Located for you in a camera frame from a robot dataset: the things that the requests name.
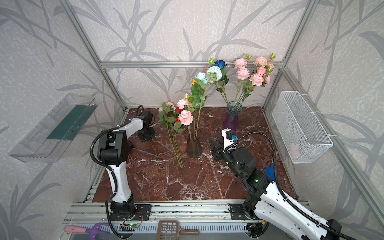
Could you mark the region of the pink rose bud stem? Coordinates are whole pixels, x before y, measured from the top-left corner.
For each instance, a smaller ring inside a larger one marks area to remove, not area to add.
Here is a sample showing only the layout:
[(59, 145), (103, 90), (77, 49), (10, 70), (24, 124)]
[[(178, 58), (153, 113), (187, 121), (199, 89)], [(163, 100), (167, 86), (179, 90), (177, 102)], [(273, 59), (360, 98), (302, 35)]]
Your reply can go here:
[(257, 74), (259, 74), (260, 76), (263, 76), (266, 72), (267, 72), (267, 70), (265, 67), (259, 67)]

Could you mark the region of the purple glass vase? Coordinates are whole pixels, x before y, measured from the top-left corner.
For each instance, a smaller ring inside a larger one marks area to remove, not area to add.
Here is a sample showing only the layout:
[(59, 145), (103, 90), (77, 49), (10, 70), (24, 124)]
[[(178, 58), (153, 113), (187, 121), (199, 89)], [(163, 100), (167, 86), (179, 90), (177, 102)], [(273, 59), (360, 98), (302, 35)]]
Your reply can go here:
[(231, 129), (236, 131), (239, 124), (239, 114), (242, 112), (243, 106), (241, 103), (231, 101), (227, 104), (227, 116), (222, 124), (223, 129)]

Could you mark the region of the white pink-edged rose stem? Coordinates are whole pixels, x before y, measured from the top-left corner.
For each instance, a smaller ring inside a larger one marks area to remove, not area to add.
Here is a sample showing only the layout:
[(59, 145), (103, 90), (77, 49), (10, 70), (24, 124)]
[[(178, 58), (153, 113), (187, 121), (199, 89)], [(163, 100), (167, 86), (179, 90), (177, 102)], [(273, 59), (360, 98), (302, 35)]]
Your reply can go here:
[(275, 58), (275, 54), (271, 54), (268, 59), (266, 57), (257, 57), (254, 61), (254, 65), (256, 67), (264, 67), (267, 71), (272, 72), (275, 69), (273, 64)]

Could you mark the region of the blue rose stem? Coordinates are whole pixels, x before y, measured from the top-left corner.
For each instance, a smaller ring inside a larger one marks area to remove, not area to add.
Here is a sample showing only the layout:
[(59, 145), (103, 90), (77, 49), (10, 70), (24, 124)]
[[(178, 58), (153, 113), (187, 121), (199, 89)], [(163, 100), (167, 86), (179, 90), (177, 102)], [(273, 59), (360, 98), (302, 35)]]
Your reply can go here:
[(215, 61), (215, 66), (223, 69), (226, 66), (226, 62), (224, 60), (217, 60)]

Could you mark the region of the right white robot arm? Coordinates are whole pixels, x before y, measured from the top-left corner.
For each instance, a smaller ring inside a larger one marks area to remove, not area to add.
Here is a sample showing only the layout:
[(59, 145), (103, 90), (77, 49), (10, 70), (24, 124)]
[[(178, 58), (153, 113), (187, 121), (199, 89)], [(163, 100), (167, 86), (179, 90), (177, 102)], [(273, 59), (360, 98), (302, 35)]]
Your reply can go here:
[(295, 240), (351, 239), (341, 232), (337, 221), (326, 220), (303, 207), (282, 190), (276, 178), (257, 169), (251, 153), (237, 147), (240, 139), (235, 134), (235, 131), (224, 129), (217, 140), (209, 143), (214, 160), (224, 161), (249, 193), (243, 202), (249, 219), (265, 220)]

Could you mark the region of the dark red glass vase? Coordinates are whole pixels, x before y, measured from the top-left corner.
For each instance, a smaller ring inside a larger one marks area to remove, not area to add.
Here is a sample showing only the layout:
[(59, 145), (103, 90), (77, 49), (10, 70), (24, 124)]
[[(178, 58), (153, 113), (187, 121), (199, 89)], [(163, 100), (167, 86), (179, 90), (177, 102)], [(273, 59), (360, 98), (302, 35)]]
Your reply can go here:
[(194, 128), (186, 128), (184, 137), (187, 141), (186, 153), (190, 158), (199, 158), (203, 152), (200, 142), (201, 131), (195, 131)]

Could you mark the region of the light pink rose stem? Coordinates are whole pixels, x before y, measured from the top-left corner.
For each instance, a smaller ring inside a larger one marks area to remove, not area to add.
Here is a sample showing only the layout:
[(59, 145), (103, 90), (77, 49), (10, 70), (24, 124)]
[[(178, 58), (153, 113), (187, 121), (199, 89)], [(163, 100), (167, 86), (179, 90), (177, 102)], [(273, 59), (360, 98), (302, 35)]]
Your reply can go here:
[(179, 100), (177, 103), (176, 111), (178, 113), (178, 117), (175, 120), (174, 130), (180, 133), (181, 125), (187, 126), (190, 140), (192, 140), (190, 124), (193, 122), (194, 117), (192, 116), (192, 112), (190, 111), (190, 109), (192, 109), (193, 107), (192, 103), (189, 101), (189, 98), (190, 96), (188, 94), (185, 94), (184, 98)]

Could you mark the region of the pale blue flower stem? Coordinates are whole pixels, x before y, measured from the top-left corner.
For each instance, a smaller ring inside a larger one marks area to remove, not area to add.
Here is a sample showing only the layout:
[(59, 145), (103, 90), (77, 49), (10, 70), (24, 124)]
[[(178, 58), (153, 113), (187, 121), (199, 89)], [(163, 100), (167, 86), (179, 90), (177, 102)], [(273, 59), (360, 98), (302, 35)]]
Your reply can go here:
[(205, 102), (208, 98), (208, 88), (211, 85), (215, 85), (223, 77), (222, 70), (215, 66), (215, 59), (209, 58), (209, 65), (204, 72), (199, 72), (193, 78), (198, 82), (198, 86), (191, 86), (192, 96), (189, 101), (192, 103), (194, 109), (194, 129), (197, 132), (199, 129), (199, 118), (201, 116), (201, 110), (205, 106)]

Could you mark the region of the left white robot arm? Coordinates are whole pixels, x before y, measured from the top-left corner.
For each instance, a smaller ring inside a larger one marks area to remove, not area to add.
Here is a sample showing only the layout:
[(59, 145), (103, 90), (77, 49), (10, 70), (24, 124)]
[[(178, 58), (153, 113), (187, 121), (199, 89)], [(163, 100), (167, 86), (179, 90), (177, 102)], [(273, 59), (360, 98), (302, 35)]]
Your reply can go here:
[(121, 126), (102, 131), (91, 143), (91, 159), (107, 170), (111, 182), (113, 193), (106, 199), (108, 220), (149, 220), (152, 205), (134, 203), (126, 173), (126, 161), (130, 150), (134, 148), (128, 138), (137, 134), (141, 142), (151, 140), (156, 135), (152, 127), (153, 121), (154, 115), (140, 105), (133, 118)]

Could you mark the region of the pale pink peony stem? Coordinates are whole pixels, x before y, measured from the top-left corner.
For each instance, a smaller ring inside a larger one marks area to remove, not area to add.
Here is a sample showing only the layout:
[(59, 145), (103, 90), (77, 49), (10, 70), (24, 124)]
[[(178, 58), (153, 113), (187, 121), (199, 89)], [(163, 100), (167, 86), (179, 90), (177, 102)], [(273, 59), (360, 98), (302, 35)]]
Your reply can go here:
[(268, 74), (252, 74), (248, 79), (242, 83), (242, 95), (240, 102), (243, 103), (256, 87), (266, 87), (271, 82), (271, 77)]
[(244, 100), (244, 96), (248, 91), (248, 83), (251, 73), (247, 68), (248, 60), (251, 59), (250, 55), (247, 55), (245, 58), (239, 58), (234, 61), (235, 69), (237, 69), (236, 76), (238, 79), (237, 84), (237, 93), (235, 97), (235, 101), (242, 103)]

